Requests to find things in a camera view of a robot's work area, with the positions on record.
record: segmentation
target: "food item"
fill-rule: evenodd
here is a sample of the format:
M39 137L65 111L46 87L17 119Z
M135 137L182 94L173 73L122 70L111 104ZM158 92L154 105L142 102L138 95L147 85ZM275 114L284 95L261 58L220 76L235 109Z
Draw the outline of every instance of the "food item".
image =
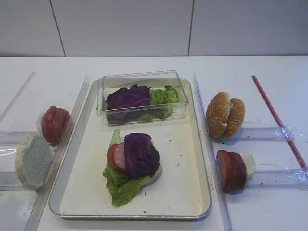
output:
M220 184L226 193L244 189L256 171L256 163L251 154L241 156L235 152L219 150L216 160L221 178Z
M166 90L150 90L150 105L178 103L180 101L179 93L173 86L165 86ZM167 105L164 108L158 108L151 113L153 117L160 119L167 118L173 113L173 105Z
M107 97L106 103L108 110L148 106L150 105L149 88L147 86L138 87L137 84L132 85L130 89L120 88ZM114 123L127 123L140 116L140 111L117 112L109 113L108 120Z
M165 86L165 90L151 89L147 86L132 85L130 89L120 88L107 97L107 109L116 110L123 108L157 105L153 110L114 111L107 114L109 122L116 124L127 123L133 119L142 122L152 122L153 118L164 119L172 115L173 105L160 106L167 103L178 103L178 91L172 86Z
M116 129L109 145L107 167L103 172L112 196L112 205L126 205L141 192L142 187L158 179L162 170L159 159L159 152L149 135L131 133L122 142L120 131Z
M63 108L51 106L41 120L41 129L49 144L60 142L62 132L70 119L70 114Z
M39 135L27 136L19 144L15 169L23 186L36 190L43 185L45 174L52 161L49 145Z
M229 94L220 92L207 107L206 120L210 135L214 138L221 136L227 129L230 103Z
M220 92L212 99L206 111L210 136L231 139L242 126L245 104L240 99L230 99L229 94Z
M220 139L230 139L236 135L242 126L245 117L245 104L240 99L231 99L230 114L227 121L227 129L219 137Z
M151 142L151 136L131 133L124 138L125 173L132 179L155 175L160 155Z

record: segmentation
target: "transparent plastic channel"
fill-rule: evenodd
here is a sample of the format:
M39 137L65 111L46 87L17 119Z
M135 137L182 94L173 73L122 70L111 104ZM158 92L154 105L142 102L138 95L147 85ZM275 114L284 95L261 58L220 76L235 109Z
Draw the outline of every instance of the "transparent plastic channel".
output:
M25 137L36 134L37 131L0 131L0 146L19 144Z
M198 83L196 81L195 75L193 76L193 88L194 88L194 92L195 92L195 96L197 100L197 106L198 106L198 111L200 115L202 131L203 131L203 135L205 138L208 158L209 158L210 166L211 166L212 173L213 173L213 179L215 183L215 188L216 188L216 193L217 193L217 198L218 198L224 231L231 231L232 227L231 227L230 217L229 217L229 213L228 213L228 209L226 205L225 196L222 192L222 187L220 185L219 172L218 172L218 168L216 166L216 161L215 161L214 154L213 154L212 142L209 138L208 131L207 131L207 125L205 123L205 114L204 114L202 101L201 101L199 88L198 88Z
M204 107L202 105L198 83L194 76L193 78L194 90L196 94L197 104L199 108L200 118L202 121L202 128L206 140L209 140L207 124L205 120ZM215 153L211 141L207 141L207 150L209 153L209 159L211 161L211 167L214 174L215 184L221 190L220 177L215 160ZM245 188L247 189L300 189L308 190L308 178L307 172L302 169L286 169L286 170L257 170L253 177L247 182Z
M21 184L16 172L0 172L0 191L27 190Z
M71 120L65 127L63 136L58 145L56 153L53 157L51 166L49 168L49 171L44 181L44 185L38 190L38 198L35 202L35 205L33 207L33 210L31 212L27 225L24 229L25 231L37 230L37 227L39 225L40 218L44 211L45 204L47 202L52 184L54 182L58 169L61 165L61 162L64 158L65 150L70 145L71 134L73 134L75 124L78 121L85 98L89 91L89 86L90 86L90 78L86 77L81 87L81 90L79 92L79 95L77 97L73 111L71 113Z
M286 127L240 128L238 133L229 140L213 139L214 142L225 141L292 141L290 130Z
M6 108L4 109L4 111L0 114L0 123L2 122L2 120L5 118L6 114L9 112L9 110L11 109L11 107L14 105L14 103L18 100L19 96L23 93L24 89L27 87L27 85L29 84L29 82L31 81L32 77L36 74L36 72L32 72L29 77L26 79L26 81L24 82L24 84L21 86L21 88L17 91L17 93L15 94L15 96L12 98L12 100L10 101L10 103L6 106Z

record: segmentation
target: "tray rim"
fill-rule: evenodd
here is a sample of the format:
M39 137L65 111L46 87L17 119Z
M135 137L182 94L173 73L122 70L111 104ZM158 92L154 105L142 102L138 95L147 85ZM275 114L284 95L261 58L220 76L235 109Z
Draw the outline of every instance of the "tray rim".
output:
M196 121L196 126L197 126L197 132L198 132L198 139L200 141L200 148L201 148L201 152L202 152L202 160L203 160L203 164L204 164L204 171L205 171L205 175L206 175L206 183L208 185L208 190L209 190L209 207L208 209L202 213L202 214L199 214L199 215L192 215L192 216L185 216L185 215L72 215L72 214L60 214L60 213L57 213L56 211L54 211L54 209L52 208L51 206L51 198L52 198L52 195L53 195L53 192L54 192L54 188L56 186L56 182L59 178L59 175L60 175L60 172L62 170L62 167L63 167L63 163L65 161L65 158L66 158L66 152L68 150L68 148L65 150L65 155L64 155L64 158L61 162L61 165L59 166L59 169L58 169L58 172L57 172L57 175L56 175L56 178L52 184L52 189L51 189L51 193L50 193L50 196L49 196L49 199L48 199L48 207L50 209L50 211L55 214L56 216L62 218L62 219L66 219L66 220L160 220L160 221L198 221L198 220L203 220L205 219L212 211L212 203L213 203L213 200L212 200L212 194L211 194L211 191L210 191L210 187L209 187L209 182L208 182L208 174L207 174L207 170L206 170L206 164L205 164L205 159L204 159L204 149L202 147L202 142L201 142L201 136L200 136L200 130L199 130L199 124L198 124L198 119L197 119L197 114L196 114L196 108L195 108L195 104L194 104L194 101L193 101L193 91L192 91L192 86L190 84L190 82L186 79L183 79L183 78L180 78L179 79L180 81L185 81L188 86L189 86L189 93L192 97L192 107L193 107L193 110L194 110L194 117L193 119ZM98 90L97 85L99 85L99 81L100 79L94 81L92 83L92 86L89 90L89 93L87 94L87 98L85 100L85 103L83 104L83 108L81 110L81 113L80 113L80 116L78 117L78 121L77 121L77 125L76 127L78 126L79 122L80 122L80 118L81 118L81 115L83 114L84 112L84 109L85 109L85 105L87 104L88 101L90 101L90 96L91 96L91 92L93 90Z

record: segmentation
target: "white wall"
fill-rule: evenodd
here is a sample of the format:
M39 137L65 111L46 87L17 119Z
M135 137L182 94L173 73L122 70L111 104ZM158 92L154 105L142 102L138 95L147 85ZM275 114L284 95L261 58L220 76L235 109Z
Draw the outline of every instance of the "white wall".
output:
M195 0L190 55L308 54L308 0Z
M0 56L63 56L49 0L0 0Z
M184 56L193 0L51 0L67 56Z
M64 56L51 3L67 56L308 55L308 0L0 0L0 56Z

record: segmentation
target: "red stick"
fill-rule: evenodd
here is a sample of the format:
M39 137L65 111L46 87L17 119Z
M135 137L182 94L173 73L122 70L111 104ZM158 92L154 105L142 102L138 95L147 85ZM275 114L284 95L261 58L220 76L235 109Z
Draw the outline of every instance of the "red stick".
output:
M264 90L262 89L259 81L257 80L256 76L251 76L252 80L254 81L256 87L258 88L262 98L264 99L264 102L266 103L267 107L269 108L271 114L273 115L274 119L276 120L277 125L282 128L284 127L283 123L281 122L281 120L279 119L275 109L273 108L273 106L270 103L270 100L268 99L268 97L266 96ZM296 148L295 144L293 143L293 141L287 141L288 145L290 146L292 152L294 153L294 156L296 157L299 165L301 166L302 169L304 170L308 170L308 167L304 161L304 159L302 158L302 156L300 155L298 149Z

